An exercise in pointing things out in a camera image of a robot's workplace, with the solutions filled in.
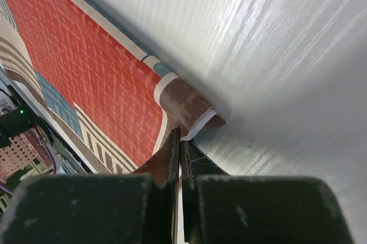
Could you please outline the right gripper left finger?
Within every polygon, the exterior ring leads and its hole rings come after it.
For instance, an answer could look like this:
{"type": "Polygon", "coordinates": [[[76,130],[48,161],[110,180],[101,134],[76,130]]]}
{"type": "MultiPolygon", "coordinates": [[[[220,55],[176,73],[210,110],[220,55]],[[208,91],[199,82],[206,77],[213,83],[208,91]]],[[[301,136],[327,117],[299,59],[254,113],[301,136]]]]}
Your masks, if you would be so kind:
{"type": "Polygon", "coordinates": [[[1,218],[1,242],[176,243],[179,135],[128,175],[25,180],[1,218]]]}

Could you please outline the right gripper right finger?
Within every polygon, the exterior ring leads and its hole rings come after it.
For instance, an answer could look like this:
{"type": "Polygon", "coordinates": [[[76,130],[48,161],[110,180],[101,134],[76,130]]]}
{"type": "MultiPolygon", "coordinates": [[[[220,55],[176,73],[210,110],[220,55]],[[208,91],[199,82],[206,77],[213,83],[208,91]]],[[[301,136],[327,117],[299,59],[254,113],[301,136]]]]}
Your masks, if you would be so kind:
{"type": "Polygon", "coordinates": [[[192,142],[180,143],[187,243],[353,243],[321,179],[231,176],[192,142]]]}

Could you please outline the patchwork patterned placemat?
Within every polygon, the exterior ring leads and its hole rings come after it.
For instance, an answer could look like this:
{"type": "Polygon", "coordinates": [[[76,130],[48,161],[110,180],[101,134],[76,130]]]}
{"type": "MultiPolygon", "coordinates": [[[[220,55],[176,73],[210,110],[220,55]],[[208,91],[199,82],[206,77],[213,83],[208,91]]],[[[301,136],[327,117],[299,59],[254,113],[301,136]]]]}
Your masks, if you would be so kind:
{"type": "Polygon", "coordinates": [[[214,108],[89,0],[1,0],[1,66],[101,173],[130,173],[214,108]]]}

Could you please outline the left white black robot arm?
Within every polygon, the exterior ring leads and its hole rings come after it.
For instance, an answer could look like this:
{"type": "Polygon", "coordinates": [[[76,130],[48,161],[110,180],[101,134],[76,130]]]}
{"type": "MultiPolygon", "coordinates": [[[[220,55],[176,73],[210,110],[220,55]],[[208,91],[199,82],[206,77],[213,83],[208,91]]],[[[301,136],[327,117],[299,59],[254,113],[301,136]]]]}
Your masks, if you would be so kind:
{"type": "Polygon", "coordinates": [[[31,129],[34,123],[22,108],[16,108],[1,115],[1,148],[11,145],[11,138],[31,129]]]}

